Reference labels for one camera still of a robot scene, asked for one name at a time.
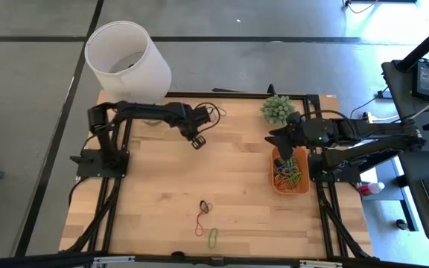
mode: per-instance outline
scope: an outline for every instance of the white bin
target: white bin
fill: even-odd
[[[170,89],[170,67],[147,31],[136,23],[100,27],[90,36],[85,56],[114,101],[158,103]]]

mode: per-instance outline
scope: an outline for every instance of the small succulent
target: small succulent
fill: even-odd
[[[269,123],[286,124],[286,117],[294,112],[294,106],[290,103],[289,97],[274,95],[266,99],[261,111]]]

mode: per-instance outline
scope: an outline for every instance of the green rubber band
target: green rubber band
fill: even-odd
[[[217,242],[217,229],[213,228],[213,229],[211,229],[211,231],[209,231],[208,247],[210,249],[214,249],[216,247],[216,242]]]

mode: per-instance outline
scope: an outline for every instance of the wooden tabletop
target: wooden tabletop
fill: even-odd
[[[339,109],[335,96],[320,96],[322,109]],[[102,92],[98,103],[111,101]],[[206,145],[195,150],[177,128],[134,120],[130,164],[122,179],[110,253],[222,255],[231,257],[325,258],[315,185],[299,196],[282,196],[271,188],[268,171],[273,146],[264,137],[275,126],[259,111],[263,100],[238,98],[166,98],[197,105],[212,102],[226,110],[220,123],[203,133]],[[292,101],[303,113],[300,100]],[[97,148],[92,140],[88,147]],[[101,179],[79,185],[72,198],[60,249],[70,247],[94,216]],[[357,191],[337,183],[343,223],[362,248],[372,254]],[[201,200],[213,205],[194,234]],[[216,247],[208,247],[212,228]],[[331,224],[334,252],[339,254]],[[101,248],[104,223],[98,235]]]

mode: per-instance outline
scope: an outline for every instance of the orange bowl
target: orange bowl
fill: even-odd
[[[296,147],[294,148],[294,156],[297,160],[297,167],[299,168],[300,172],[302,172],[301,180],[296,185],[296,187],[292,189],[284,189],[280,190],[276,187],[274,184],[274,178],[276,177],[276,164],[274,164],[274,160],[280,159],[281,156],[279,155],[279,151],[276,147],[273,149],[273,155],[271,158],[271,172],[270,172],[270,181],[271,185],[273,186],[273,189],[278,194],[305,194],[309,191],[309,188],[311,186],[311,183],[309,182],[309,166],[308,166],[308,160],[307,160],[307,149],[305,147]]]

